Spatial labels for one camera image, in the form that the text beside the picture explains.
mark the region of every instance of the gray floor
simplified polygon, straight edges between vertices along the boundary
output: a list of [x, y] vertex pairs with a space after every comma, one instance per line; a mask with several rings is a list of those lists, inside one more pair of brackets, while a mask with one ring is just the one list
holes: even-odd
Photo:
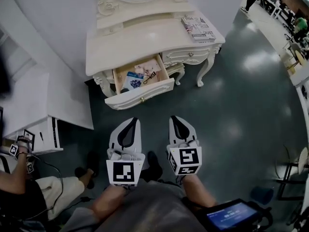
[[[241, 12], [226, 37], [214, 67], [196, 86], [200, 66], [187, 66], [181, 85], [125, 111], [110, 109], [104, 95], [91, 85], [90, 102], [94, 131], [60, 123], [64, 151], [43, 156], [64, 176], [84, 164], [89, 150], [101, 155], [95, 188], [85, 195], [97, 197], [108, 185], [106, 149], [110, 133], [121, 122], [137, 117], [141, 122], [142, 150], [153, 150], [164, 169], [163, 178], [175, 176], [165, 157], [168, 121], [177, 115], [191, 123], [203, 149], [203, 165], [198, 176], [222, 203], [237, 198], [250, 200], [255, 186], [274, 188], [275, 160], [286, 160], [283, 145], [296, 158], [307, 145], [302, 108], [284, 65], [263, 34]], [[42, 176], [52, 173], [39, 165]], [[303, 187], [287, 188], [287, 195], [303, 192]], [[287, 230], [285, 221], [298, 202], [271, 202], [274, 226], [269, 231]]]

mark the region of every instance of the white vanity table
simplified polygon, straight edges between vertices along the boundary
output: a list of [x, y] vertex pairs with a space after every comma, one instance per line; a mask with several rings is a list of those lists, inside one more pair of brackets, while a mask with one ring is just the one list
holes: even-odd
[[[184, 76], [184, 63], [205, 65], [197, 76], [197, 85], [211, 69], [224, 37], [214, 30], [216, 40], [196, 43], [181, 23], [182, 17], [201, 13], [187, 0], [98, 0], [96, 32], [87, 35], [86, 74], [92, 76], [107, 96], [105, 103], [116, 110], [133, 107], [158, 94], [171, 91]], [[125, 70], [136, 61], [155, 58], [160, 65], [160, 81], [120, 93]], [[114, 93], [110, 84], [115, 84]]]

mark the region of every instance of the small box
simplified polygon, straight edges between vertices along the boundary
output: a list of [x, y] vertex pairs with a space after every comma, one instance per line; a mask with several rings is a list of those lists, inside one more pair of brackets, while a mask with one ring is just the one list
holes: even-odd
[[167, 148], [176, 175], [197, 174], [202, 165], [202, 147]]
[[140, 178], [143, 160], [106, 160], [110, 184], [135, 187]]

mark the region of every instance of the display screen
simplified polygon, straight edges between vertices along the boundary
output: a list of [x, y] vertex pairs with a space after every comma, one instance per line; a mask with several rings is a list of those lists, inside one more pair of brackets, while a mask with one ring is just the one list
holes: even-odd
[[251, 217], [256, 212], [256, 210], [253, 210], [246, 204], [238, 203], [220, 211], [207, 214], [207, 216], [218, 229], [224, 230]]

